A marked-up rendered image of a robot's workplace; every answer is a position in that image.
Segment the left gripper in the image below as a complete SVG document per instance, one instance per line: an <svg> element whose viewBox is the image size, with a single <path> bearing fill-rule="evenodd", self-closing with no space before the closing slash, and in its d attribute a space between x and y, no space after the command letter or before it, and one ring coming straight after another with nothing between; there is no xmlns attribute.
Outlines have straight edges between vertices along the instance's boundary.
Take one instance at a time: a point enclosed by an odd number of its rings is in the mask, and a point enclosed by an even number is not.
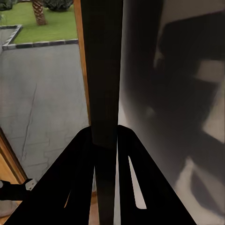
<svg viewBox="0 0 225 225"><path fill-rule="evenodd" d="M23 201L26 196L29 194L30 190L26 190L25 184L31 179L26 179L23 184L17 184L17 195L13 201Z"/></svg>

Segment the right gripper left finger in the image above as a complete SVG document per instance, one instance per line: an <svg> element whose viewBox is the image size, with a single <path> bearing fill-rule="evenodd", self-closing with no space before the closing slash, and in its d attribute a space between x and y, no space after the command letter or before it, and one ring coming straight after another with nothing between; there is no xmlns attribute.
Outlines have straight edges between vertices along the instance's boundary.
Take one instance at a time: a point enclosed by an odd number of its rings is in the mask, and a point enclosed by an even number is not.
<svg viewBox="0 0 225 225"><path fill-rule="evenodd" d="M94 165L90 126L75 136L4 225L89 225Z"/></svg>

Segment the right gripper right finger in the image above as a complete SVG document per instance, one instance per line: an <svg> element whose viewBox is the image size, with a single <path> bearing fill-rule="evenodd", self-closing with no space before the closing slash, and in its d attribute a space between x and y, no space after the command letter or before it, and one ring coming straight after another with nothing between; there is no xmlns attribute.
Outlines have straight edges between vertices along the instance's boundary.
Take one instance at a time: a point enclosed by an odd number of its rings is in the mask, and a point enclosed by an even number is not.
<svg viewBox="0 0 225 225"><path fill-rule="evenodd" d="M130 156L147 209L139 209ZM135 132L118 125L121 225L197 225Z"/></svg>

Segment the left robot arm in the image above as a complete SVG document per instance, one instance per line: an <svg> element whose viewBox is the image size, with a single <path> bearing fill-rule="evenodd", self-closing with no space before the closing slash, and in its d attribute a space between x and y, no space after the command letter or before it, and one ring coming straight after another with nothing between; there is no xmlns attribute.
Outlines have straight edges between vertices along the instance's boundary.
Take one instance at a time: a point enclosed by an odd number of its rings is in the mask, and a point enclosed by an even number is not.
<svg viewBox="0 0 225 225"><path fill-rule="evenodd" d="M35 179L26 179L23 184L0 180L0 200L23 201L37 183Z"/></svg>

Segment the poster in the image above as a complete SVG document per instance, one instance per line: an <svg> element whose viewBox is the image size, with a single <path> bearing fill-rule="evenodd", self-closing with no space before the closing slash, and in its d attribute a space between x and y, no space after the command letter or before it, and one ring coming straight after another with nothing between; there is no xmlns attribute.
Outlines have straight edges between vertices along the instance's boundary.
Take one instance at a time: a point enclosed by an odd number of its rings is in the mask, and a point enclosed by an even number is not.
<svg viewBox="0 0 225 225"><path fill-rule="evenodd" d="M123 0L80 0L99 225L113 225Z"/></svg>

